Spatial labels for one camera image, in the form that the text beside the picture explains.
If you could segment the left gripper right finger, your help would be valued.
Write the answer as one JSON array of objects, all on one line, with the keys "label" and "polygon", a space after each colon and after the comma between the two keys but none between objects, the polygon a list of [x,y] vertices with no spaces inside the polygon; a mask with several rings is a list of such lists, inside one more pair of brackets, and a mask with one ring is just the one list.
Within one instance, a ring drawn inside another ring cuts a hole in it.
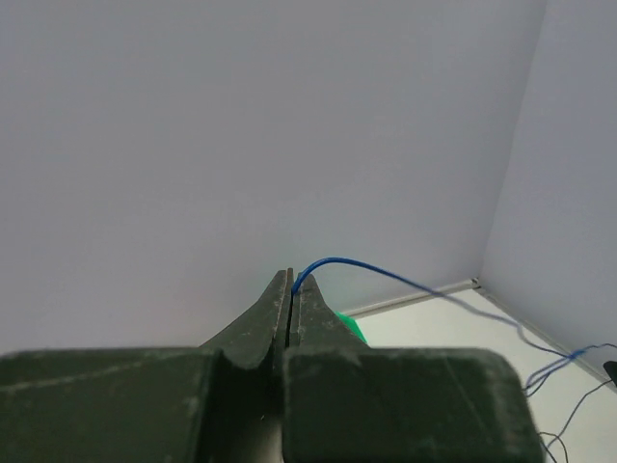
[{"label": "left gripper right finger", "polygon": [[287,462],[541,462],[520,378],[482,348],[372,348],[306,278],[283,356]]}]

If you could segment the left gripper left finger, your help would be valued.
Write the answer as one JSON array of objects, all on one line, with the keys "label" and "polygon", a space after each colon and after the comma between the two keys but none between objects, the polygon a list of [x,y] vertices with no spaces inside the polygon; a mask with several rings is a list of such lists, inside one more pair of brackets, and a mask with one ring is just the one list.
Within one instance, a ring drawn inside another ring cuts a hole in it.
[{"label": "left gripper left finger", "polygon": [[293,273],[197,347],[31,350],[1,359],[5,462],[209,462],[281,406]]}]

